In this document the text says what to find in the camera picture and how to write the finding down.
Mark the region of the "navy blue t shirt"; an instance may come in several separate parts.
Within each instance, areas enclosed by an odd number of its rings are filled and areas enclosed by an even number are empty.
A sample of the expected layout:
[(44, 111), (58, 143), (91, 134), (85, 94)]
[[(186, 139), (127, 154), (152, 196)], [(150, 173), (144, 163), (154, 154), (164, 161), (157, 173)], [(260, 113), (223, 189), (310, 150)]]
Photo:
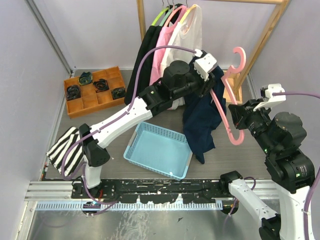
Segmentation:
[(196, 159), (204, 164), (204, 153), (215, 148), (212, 131), (222, 118), (210, 94), (199, 97), (193, 92), (184, 97), (184, 102), (183, 133)]

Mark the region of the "white t shirt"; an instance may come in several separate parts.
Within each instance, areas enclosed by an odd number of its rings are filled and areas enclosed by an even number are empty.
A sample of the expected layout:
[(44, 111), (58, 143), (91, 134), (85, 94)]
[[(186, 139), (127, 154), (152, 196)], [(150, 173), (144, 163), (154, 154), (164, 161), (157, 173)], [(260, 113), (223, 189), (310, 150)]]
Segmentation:
[[(191, 50), (202, 49), (202, 23), (203, 14), (200, 6), (197, 5), (196, 14), (194, 15), (193, 22), (186, 34), (181, 31), (180, 22), (177, 23), (172, 36), (169, 40), (168, 46), (178, 46)], [(163, 74), (166, 67), (173, 61), (184, 61), (190, 63), (194, 54), (188, 51), (183, 51), (175, 48), (166, 48), (163, 59), (160, 64), (160, 72)]]

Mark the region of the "pink t shirt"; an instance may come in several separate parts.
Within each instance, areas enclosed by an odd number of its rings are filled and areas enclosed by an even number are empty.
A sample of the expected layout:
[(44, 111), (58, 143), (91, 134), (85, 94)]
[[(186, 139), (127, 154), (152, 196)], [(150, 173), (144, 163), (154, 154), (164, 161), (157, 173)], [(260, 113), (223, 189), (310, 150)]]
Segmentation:
[[(170, 38), (173, 34), (175, 27), (177, 26), (178, 22), (181, 20), (183, 15), (185, 14), (186, 10), (181, 9), (177, 12), (174, 17), (169, 22), (168, 26), (161, 26), (161, 30), (157, 39), (156, 47), (168, 45)], [(165, 54), (165, 48), (156, 50), (153, 54), (153, 62), (152, 68), (150, 73), (150, 80), (149, 84), (152, 85), (155, 83), (161, 76), (161, 62), (163, 60)]]

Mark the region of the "yellow hanger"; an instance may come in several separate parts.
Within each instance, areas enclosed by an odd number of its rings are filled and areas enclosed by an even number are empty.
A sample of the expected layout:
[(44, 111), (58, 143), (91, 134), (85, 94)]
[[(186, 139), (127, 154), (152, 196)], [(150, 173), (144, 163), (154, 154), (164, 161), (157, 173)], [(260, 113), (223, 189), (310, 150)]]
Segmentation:
[(198, 6), (196, 4), (193, 4), (187, 11), (186, 13), (183, 15), (183, 17), (181, 18), (181, 20), (179, 21), (180, 25), (181, 25), (181, 31), (183, 34), (186, 34), (195, 17), (195, 14), (197, 12), (197, 8)]

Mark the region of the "salmon pink metal hanger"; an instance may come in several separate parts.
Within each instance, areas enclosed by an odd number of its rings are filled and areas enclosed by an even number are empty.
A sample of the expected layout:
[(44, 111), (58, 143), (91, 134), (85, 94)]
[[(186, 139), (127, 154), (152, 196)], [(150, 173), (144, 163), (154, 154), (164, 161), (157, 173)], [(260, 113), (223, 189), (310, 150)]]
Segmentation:
[(168, 24), (170, 23), (170, 21), (172, 20), (172, 18), (175, 16), (176, 13), (178, 13), (180, 10), (186, 10), (187, 7), (185, 5), (180, 5), (179, 7), (175, 8), (171, 14), (169, 15), (169, 17), (166, 19), (166, 22), (164, 23), (164, 27), (167, 27)]

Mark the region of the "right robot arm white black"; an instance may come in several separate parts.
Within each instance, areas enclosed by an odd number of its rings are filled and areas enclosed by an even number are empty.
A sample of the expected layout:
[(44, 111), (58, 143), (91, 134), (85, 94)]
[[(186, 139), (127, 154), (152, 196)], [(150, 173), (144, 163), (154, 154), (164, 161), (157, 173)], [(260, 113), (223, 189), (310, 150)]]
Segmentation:
[(249, 130), (265, 154), (266, 169), (274, 182), (280, 213), (265, 204), (237, 172), (222, 174), (219, 191), (238, 199), (258, 224), (263, 240), (313, 240), (311, 194), (318, 176), (312, 161), (300, 150), (307, 136), (300, 117), (259, 108), (261, 99), (228, 106), (236, 129)]

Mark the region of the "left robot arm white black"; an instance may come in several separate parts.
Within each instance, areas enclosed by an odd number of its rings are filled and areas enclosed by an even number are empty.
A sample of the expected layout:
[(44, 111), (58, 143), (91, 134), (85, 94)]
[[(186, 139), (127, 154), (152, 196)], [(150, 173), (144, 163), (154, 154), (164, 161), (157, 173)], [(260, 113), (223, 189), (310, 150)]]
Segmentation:
[(199, 97), (206, 95), (214, 86), (212, 70), (217, 66), (217, 60), (208, 56), (191, 63), (175, 60), (164, 70), (161, 78), (146, 87), (128, 106), (94, 126), (81, 125), (79, 135), (86, 161), (82, 192), (88, 198), (99, 195), (102, 166), (110, 159), (107, 146), (113, 140), (171, 108), (173, 102), (181, 97), (191, 93)]

